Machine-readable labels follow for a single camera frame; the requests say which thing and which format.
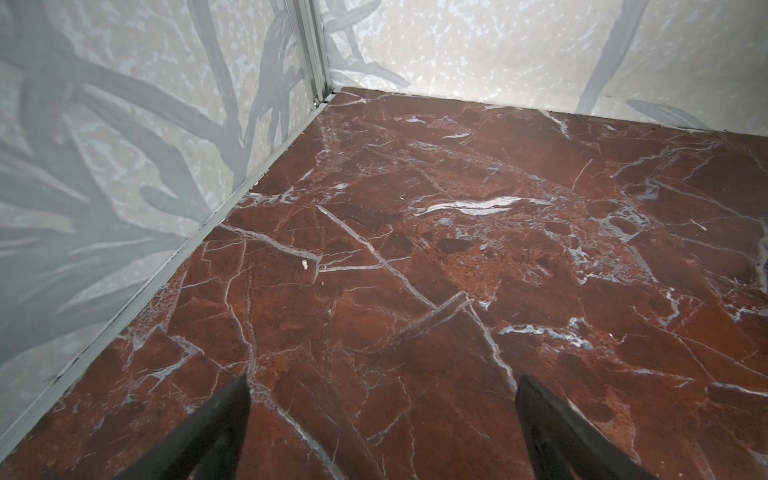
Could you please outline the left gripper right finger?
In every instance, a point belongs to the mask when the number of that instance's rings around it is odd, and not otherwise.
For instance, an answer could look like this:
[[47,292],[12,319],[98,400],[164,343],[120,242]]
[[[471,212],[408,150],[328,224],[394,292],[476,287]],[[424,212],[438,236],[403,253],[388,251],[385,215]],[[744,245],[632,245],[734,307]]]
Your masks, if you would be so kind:
[[515,406],[537,479],[652,477],[534,376],[521,377]]

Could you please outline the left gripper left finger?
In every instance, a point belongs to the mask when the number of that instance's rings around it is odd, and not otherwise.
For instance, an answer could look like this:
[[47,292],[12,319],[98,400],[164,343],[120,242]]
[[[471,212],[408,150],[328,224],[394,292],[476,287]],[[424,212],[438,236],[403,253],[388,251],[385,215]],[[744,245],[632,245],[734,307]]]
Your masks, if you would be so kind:
[[118,479],[233,479],[247,433],[251,396],[233,379]]

